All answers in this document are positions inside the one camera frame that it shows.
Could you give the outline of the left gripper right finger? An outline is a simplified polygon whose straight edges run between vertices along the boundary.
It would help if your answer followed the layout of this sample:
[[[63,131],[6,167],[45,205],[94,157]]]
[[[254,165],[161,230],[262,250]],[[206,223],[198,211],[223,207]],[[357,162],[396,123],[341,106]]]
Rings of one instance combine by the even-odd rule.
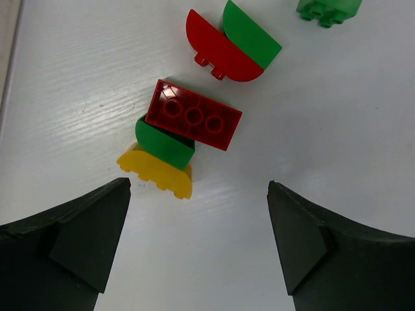
[[[267,202],[295,309],[414,309],[412,237],[350,220],[275,181]]]

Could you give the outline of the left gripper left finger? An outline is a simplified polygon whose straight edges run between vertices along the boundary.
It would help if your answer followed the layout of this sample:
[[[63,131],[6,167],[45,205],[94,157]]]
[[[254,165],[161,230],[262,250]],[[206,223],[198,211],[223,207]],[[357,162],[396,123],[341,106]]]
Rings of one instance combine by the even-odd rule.
[[[2,310],[93,310],[104,293],[130,203],[117,178],[1,226]]]

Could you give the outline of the small yellow lego brick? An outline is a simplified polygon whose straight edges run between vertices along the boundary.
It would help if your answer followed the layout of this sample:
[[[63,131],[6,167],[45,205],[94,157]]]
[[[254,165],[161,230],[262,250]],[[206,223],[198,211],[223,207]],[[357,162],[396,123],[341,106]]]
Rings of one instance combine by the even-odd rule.
[[[121,155],[117,164],[124,172],[133,172],[143,181],[151,181],[160,190],[171,191],[178,199],[189,200],[193,193],[192,166],[180,170],[144,151],[135,143]]]

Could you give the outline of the red rectangular lego brick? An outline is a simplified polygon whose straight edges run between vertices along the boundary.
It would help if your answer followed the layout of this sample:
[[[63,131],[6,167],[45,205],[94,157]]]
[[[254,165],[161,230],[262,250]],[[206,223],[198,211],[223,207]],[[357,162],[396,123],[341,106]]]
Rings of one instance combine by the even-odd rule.
[[[243,113],[165,80],[158,80],[145,120],[226,151]]]

